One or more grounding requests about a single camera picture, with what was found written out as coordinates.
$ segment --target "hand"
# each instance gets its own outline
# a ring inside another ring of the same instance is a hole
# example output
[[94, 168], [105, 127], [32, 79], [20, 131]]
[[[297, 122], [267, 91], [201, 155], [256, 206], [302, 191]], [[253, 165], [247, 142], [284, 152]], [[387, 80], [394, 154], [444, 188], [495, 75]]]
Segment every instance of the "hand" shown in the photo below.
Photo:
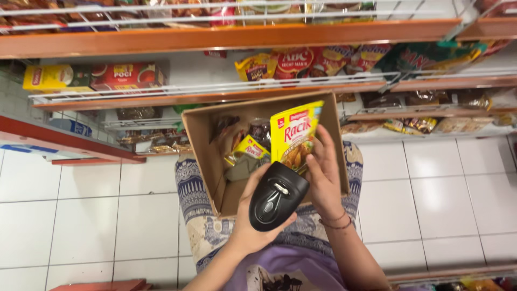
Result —
[[284, 228], [293, 223], [297, 217], [296, 212], [294, 212], [282, 225], [267, 232], [255, 230], [253, 226], [251, 226], [249, 218], [251, 196], [269, 166], [271, 166], [271, 164], [266, 164], [258, 168], [248, 179], [248, 183], [239, 201], [235, 226], [226, 244], [228, 247], [238, 251], [242, 256], [247, 256], [263, 249], [267, 244], [272, 242]]
[[315, 138], [314, 154], [307, 155], [309, 172], [306, 178], [311, 183], [309, 191], [316, 211], [324, 220], [332, 221], [341, 217], [344, 211], [336, 150], [330, 134], [322, 125], [318, 125], [316, 132], [321, 141]]

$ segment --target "lap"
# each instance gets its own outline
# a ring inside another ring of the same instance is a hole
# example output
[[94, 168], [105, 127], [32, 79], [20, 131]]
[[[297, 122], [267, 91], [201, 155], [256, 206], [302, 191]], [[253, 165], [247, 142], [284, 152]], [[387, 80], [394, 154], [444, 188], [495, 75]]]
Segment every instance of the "lap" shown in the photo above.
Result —
[[[343, 142], [350, 195], [342, 198], [343, 208], [355, 220], [362, 179], [362, 154], [357, 146]], [[192, 154], [181, 155], [176, 163], [179, 203], [185, 218], [192, 256], [201, 271], [230, 236], [235, 219], [219, 219], [212, 212], [210, 201]], [[299, 207], [298, 219], [287, 227], [273, 244], [302, 246], [332, 256], [332, 249], [320, 216], [313, 206]]]

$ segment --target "yellow seasoning packet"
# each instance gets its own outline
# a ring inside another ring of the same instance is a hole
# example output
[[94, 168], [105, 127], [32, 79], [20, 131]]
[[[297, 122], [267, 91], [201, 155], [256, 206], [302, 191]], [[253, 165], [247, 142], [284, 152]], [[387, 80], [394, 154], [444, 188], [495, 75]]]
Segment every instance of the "yellow seasoning packet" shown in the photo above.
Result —
[[257, 81], [273, 78], [277, 64], [278, 61], [274, 56], [268, 53], [259, 53], [235, 62], [235, 69], [242, 81]]
[[256, 159], [262, 159], [265, 156], [271, 156], [271, 153], [268, 152], [263, 146], [261, 146], [260, 143], [258, 143], [250, 135], [246, 135], [246, 137], [235, 147], [235, 149], [224, 157], [224, 160], [227, 161], [230, 165], [235, 166], [240, 157], [246, 154]]
[[299, 174], [306, 170], [323, 104], [316, 101], [271, 117], [271, 162], [279, 161]]

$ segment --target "white tiled floor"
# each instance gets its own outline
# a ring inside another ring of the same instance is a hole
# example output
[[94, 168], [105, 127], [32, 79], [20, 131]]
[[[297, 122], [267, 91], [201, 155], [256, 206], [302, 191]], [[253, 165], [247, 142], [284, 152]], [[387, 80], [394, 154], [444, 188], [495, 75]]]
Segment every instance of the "white tiled floor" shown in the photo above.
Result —
[[[517, 172], [506, 137], [359, 144], [357, 232], [390, 273], [517, 259]], [[176, 156], [52, 166], [0, 150], [0, 280], [9, 290], [195, 276]]]

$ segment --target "black barcode scanner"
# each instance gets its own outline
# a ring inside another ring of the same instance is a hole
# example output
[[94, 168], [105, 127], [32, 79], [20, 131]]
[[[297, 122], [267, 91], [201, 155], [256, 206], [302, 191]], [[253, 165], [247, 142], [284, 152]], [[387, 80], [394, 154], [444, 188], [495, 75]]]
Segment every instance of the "black barcode scanner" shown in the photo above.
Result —
[[309, 190], [309, 181], [280, 162], [274, 162], [258, 182], [250, 203], [250, 223], [258, 231], [280, 226]]

